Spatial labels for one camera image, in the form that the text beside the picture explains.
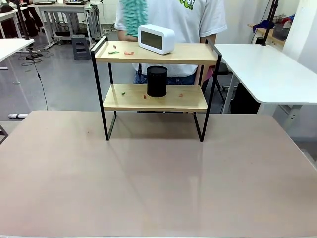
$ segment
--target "black backpack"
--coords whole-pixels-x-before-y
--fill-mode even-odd
[[[39,31],[36,29],[35,21],[33,18],[28,18],[25,20],[25,27],[28,31],[29,36],[34,37],[37,36]]]
[[[234,99],[231,102],[232,114],[257,114],[260,107],[252,95],[242,85],[238,84]]]

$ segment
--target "black cylindrical container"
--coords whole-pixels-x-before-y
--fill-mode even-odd
[[[148,72],[148,95],[155,98],[166,95],[167,68],[163,66],[151,66]]]

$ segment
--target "wooden shelf board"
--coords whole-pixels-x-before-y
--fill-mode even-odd
[[[159,63],[159,64],[196,64],[216,65],[218,55],[208,44],[176,43],[175,50],[160,55],[139,47],[138,42],[107,41],[96,53],[96,61],[108,63]]]
[[[106,111],[206,112],[207,103],[200,86],[168,85],[166,96],[153,98],[147,95],[147,85],[112,84],[104,101],[104,109]]]
[[[251,27],[251,28],[253,28],[254,25],[255,25],[255,24],[248,24],[248,26]],[[264,35],[265,35],[265,33],[266,33],[266,29],[265,29],[265,28],[257,28],[257,31],[261,32],[261,33],[264,34]],[[276,43],[279,43],[280,45],[283,45],[283,46],[284,46],[286,41],[281,41],[281,40],[279,40],[279,39],[273,37],[273,31],[274,31],[274,29],[270,29],[269,34],[268,34],[268,37],[269,37],[271,40],[275,41]]]

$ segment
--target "gray stool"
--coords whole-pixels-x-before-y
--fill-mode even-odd
[[[73,45],[74,52],[74,60],[90,60],[90,51],[86,41],[86,37],[84,35],[73,35],[71,37],[71,43]]]

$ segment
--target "debris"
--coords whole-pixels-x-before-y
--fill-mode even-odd
[[[113,54],[117,54],[117,53],[120,53],[120,52],[119,51],[109,51],[108,53],[109,53],[109,55],[113,55]]]
[[[134,55],[134,51],[131,51],[131,52],[125,51],[124,54],[125,55]]]

